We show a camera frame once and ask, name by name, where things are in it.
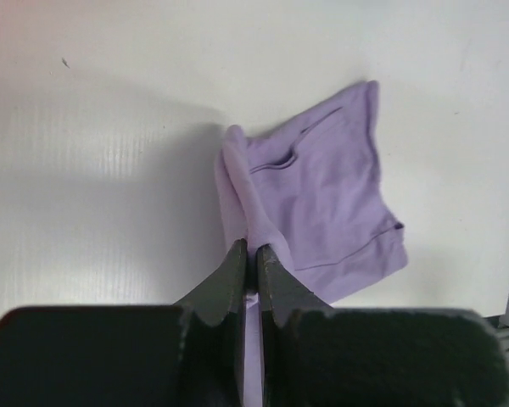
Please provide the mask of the purple t shirt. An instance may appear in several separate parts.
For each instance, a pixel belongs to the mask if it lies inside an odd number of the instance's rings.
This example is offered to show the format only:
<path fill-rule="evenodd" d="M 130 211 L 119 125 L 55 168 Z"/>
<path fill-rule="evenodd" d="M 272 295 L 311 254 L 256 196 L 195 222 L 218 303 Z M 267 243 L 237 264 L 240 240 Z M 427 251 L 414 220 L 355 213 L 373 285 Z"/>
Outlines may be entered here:
<path fill-rule="evenodd" d="M 379 85 L 360 81 L 265 137 L 229 127 L 215 161 L 227 245 L 269 246 L 310 292 L 309 311 L 406 266 L 404 225 L 383 200 Z"/>

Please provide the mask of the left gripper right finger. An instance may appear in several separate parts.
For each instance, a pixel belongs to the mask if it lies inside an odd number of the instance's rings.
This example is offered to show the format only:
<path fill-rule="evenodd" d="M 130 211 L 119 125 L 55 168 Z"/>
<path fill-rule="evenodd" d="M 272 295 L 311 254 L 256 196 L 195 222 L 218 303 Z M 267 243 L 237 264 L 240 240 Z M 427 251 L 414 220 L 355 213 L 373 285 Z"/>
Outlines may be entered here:
<path fill-rule="evenodd" d="M 494 328 L 464 309 L 339 309 L 256 254 L 266 406 L 509 406 Z"/>

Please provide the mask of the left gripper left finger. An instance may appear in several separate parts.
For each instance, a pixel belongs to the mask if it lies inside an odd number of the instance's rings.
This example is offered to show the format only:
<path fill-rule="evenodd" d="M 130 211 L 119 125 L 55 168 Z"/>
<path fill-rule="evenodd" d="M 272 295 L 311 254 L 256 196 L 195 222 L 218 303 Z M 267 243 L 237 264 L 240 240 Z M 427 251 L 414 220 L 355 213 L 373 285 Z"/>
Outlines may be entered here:
<path fill-rule="evenodd" d="M 26 306 L 0 319 L 0 406 L 239 406 L 247 243 L 166 305 Z"/>

